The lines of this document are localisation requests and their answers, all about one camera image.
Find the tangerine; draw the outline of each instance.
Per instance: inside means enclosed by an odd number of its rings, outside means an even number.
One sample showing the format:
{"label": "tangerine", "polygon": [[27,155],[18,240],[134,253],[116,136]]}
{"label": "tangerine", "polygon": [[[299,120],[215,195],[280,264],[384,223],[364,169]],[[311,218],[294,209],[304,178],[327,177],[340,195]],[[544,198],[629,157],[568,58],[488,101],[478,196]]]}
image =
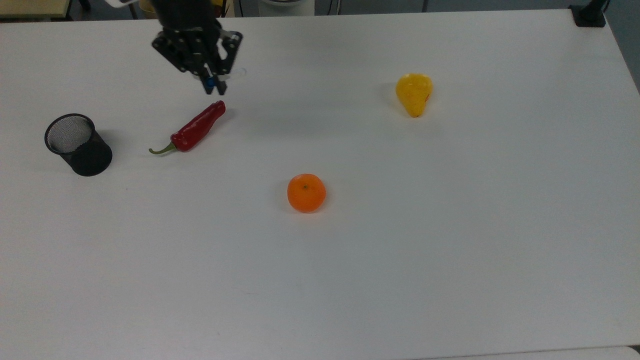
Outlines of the tangerine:
{"label": "tangerine", "polygon": [[324,202],[325,197],[324,184],[314,174],[296,175],[287,186],[289,204],[301,213],[317,210]]}

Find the mesh pen holder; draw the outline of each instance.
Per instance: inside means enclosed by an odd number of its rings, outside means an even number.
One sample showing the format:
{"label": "mesh pen holder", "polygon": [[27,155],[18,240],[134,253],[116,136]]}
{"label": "mesh pen holder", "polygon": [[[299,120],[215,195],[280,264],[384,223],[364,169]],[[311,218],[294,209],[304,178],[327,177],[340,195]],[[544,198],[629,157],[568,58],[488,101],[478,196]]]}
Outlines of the mesh pen holder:
{"label": "mesh pen holder", "polygon": [[113,157],[91,119],[81,114],[66,114],[54,120],[44,134],[44,142],[81,176],[103,172]]}

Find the pear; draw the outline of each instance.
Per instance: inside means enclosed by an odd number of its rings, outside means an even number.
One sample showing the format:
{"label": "pear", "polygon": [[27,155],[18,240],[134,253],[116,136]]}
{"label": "pear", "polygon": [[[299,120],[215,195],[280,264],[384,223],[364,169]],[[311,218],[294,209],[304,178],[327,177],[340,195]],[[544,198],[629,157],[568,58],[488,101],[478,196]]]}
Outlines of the pear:
{"label": "pear", "polygon": [[432,91],[431,78],[425,74],[405,74],[396,83],[396,95],[412,117],[422,115]]}

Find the robotic arm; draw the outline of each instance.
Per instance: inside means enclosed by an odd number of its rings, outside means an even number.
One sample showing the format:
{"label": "robotic arm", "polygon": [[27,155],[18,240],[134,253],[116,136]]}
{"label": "robotic arm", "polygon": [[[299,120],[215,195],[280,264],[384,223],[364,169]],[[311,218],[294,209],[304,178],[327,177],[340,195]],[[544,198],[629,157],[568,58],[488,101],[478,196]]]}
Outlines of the robotic arm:
{"label": "robotic arm", "polygon": [[[136,0],[106,0],[121,7]],[[210,0],[150,0],[163,30],[151,43],[181,72],[189,71],[200,78],[207,94],[214,88],[224,95],[224,76],[233,67],[242,34],[226,31],[216,20]],[[218,41],[227,52],[220,58]]]}

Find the tabletop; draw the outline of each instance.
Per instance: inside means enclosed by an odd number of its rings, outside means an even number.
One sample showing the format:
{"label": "tabletop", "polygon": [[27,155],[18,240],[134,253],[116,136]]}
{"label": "tabletop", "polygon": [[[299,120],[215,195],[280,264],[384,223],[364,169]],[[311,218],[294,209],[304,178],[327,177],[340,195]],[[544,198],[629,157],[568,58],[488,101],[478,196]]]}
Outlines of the tabletop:
{"label": "tabletop", "polygon": [[70,0],[0,0],[1,17],[64,17]]}
{"label": "tabletop", "polygon": [[[208,96],[154,20],[0,24],[0,357],[416,359],[640,343],[640,96],[568,10],[222,19]],[[431,76],[422,117],[394,93]],[[222,98],[192,151],[153,156]],[[44,145],[82,113],[95,177]],[[295,212],[296,174],[328,198]]]}

